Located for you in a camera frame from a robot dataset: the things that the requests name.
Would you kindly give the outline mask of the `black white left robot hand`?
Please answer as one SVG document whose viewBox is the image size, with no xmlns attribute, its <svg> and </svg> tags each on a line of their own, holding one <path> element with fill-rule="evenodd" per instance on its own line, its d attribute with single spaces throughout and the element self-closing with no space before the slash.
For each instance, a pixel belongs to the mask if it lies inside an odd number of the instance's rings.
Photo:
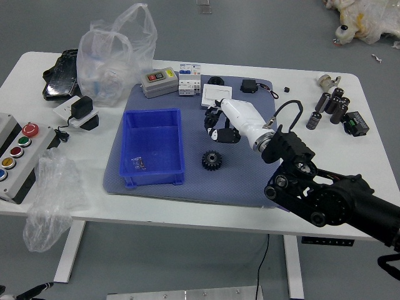
<svg viewBox="0 0 400 300">
<path fill-rule="evenodd" d="M 11 295 L 5 294 L 1 296 L 1 299 L 36 299 L 36 296 L 40 295 L 43 291 L 54 286 L 54 282 L 46 282 L 44 284 L 40 284 L 32 289 L 23 292 L 19 295 Z"/>
</svg>

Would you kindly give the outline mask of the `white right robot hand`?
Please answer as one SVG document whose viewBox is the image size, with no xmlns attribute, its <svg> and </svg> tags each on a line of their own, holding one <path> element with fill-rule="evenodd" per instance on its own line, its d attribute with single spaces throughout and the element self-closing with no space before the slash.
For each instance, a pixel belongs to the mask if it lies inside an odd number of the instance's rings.
<svg viewBox="0 0 400 300">
<path fill-rule="evenodd" d="M 244 136 L 250 148 L 261 153 L 275 134 L 250 102 L 224 98 L 209 107 L 205 116 L 204 127 L 217 143 L 235 144 Z"/>
</svg>

